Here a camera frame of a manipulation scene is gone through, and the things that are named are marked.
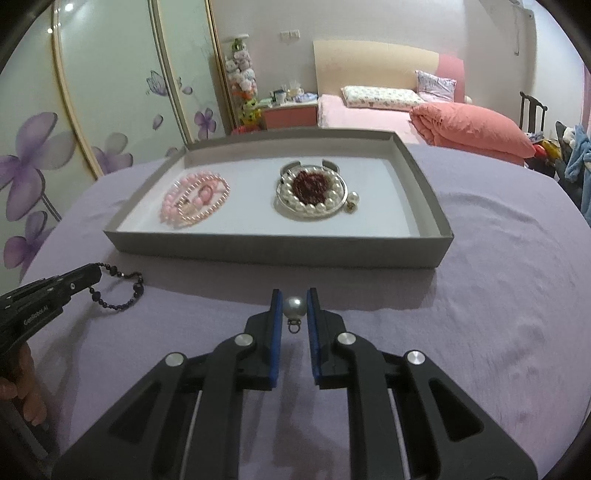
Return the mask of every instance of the clothing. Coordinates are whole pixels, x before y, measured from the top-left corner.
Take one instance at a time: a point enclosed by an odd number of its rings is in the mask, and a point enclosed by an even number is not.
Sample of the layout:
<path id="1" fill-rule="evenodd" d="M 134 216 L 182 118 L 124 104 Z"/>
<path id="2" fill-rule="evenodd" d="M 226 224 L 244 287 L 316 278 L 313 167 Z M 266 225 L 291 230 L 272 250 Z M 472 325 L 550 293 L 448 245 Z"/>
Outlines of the clothing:
<path id="1" fill-rule="evenodd" d="M 577 125 L 574 128 L 575 145 L 573 153 L 570 156 L 569 164 L 564 172 L 564 177 L 568 181 L 575 182 L 581 168 L 585 168 L 584 164 L 591 162 L 591 140 L 585 133 L 582 125 Z M 583 179 L 583 200 L 581 201 L 581 213 L 591 226 L 591 171 L 585 168 Z"/>

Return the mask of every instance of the human hand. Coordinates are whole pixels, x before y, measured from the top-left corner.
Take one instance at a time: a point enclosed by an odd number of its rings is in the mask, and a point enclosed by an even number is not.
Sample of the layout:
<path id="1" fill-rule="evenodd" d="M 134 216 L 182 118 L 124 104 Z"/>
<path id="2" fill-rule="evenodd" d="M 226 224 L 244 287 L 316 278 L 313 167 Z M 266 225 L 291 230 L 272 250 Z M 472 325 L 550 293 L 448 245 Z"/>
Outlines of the human hand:
<path id="1" fill-rule="evenodd" d="M 42 423 L 47 417 L 47 408 L 41 398 L 39 387 L 35 380 L 35 368 L 31 349 L 25 343 L 18 352 L 20 373 L 16 383 L 0 378 L 0 400 L 20 398 L 24 400 L 22 416 L 33 426 Z"/>

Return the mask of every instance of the headboard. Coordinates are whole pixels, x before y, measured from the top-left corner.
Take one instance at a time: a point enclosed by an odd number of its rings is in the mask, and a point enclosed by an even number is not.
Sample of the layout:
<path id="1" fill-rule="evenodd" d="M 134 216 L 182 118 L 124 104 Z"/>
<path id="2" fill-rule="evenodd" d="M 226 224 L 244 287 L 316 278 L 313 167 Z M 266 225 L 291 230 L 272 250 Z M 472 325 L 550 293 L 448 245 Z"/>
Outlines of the headboard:
<path id="1" fill-rule="evenodd" d="M 318 94 L 340 95 L 346 85 L 416 90 L 415 70 L 453 78 L 454 99 L 464 102 L 464 62 L 422 48 L 362 40 L 315 40 Z"/>

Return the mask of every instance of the purple flower decal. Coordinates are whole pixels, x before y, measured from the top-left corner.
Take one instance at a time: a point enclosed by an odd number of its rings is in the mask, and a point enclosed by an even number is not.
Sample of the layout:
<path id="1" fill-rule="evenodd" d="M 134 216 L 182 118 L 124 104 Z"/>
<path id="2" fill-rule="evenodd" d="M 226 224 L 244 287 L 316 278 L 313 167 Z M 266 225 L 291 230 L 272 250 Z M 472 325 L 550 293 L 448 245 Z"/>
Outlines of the purple flower decal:
<path id="1" fill-rule="evenodd" d="M 160 114 L 156 115 L 154 117 L 154 121 L 152 122 L 152 128 L 154 130 L 157 130 L 160 128 L 160 125 L 162 125 L 162 122 L 164 122 L 164 117 Z"/>
<path id="2" fill-rule="evenodd" d="M 92 147 L 96 160 L 105 175 L 134 164 L 134 156 L 131 153 L 122 153 L 127 142 L 127 136 L 124 134 L 112 133 L 105 142 L 104 151 L 98 147 Z"/>
<path id="3" fill-rule="evenodd" d="M 199 126 L 198 139 L 207 140 L 209 138 L 209 132 L 214 133 L 217 128 L 217 123 L 213 119 L 212 109 L 206 108 L 205 114 L 197 112 L 195 114 L 195 125 Z"/>
<path id="4" fill-rule="evenodd" d="M 151 70 L 150 73 L 151 77 L 146 79 L 146 82 L 148 82 L 148 87 L 150 88 L 150 92 L 160 95 L 161 97 L 168 97 L 168 89 L 166 88 L 164 77 L 155 70 Z M 183 87 L 183 81 L 181 80 L 181 77 L 177 78 L 177 83 L 178 88 Z M 193 89 L 191 87 L 186 87 L 183 89 L 183 93 L 191 95 L 191 93 L 193 93 Z"/>
<path id="5" fill-rule="evenodd" d="M 54 112 L 32 116 L 18 130 L 16 156 L 0 155 L 0 190 L 12 182 L 6 202 L 9 222 L 23 218 L 45 192 L 41 170 L 61 168 L 74 154 L 76 140 L 72 132 L 49 138 L 56 123 Z"/>
<path id="6" fill-rule="evenodd" d="M 4 245 L 4 266 L 12 269 L 21 266 L 21 280 L 31 265 L 33 258 L 47 239 L 53 228 L 45 228 L 47 212 L 39 210 L 27 217 L 25 236 L 10 237 Z"/>
<path id="7" fill-rule="evenodd" d="M 150 73 L 152 76 L 146 79 L 146 82 L 148 82 L 148 87 L 150 87 L 150 91 L 156 95 L 160 95 L 161 97 L 167 97 L 168 89 L 166 88 L 164 77 L 154 70 L 152 70 Z"/>

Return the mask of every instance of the pink comforter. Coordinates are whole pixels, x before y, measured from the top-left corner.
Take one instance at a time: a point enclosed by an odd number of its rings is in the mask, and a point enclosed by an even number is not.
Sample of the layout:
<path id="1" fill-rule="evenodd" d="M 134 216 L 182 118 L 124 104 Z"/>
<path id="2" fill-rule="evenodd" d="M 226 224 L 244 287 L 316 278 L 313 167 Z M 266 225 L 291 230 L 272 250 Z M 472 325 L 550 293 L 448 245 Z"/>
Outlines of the pink comforter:
<path id="1" fill-rule="evenodd" d="M 322 95 L 318 101 L 318 125 L 322 128 L 353 128 L 396 132 L 406 144 L 425 144 L 408 112 L 347 108 L 341 97 Z"/>
<path id="2" fill-rule="evenodd" d="M 523 165 L 534 156 L 529 139 L 500 113 L 463 103 L 424 103 L 410 118 L 429 145 L 455 148 Z"/>

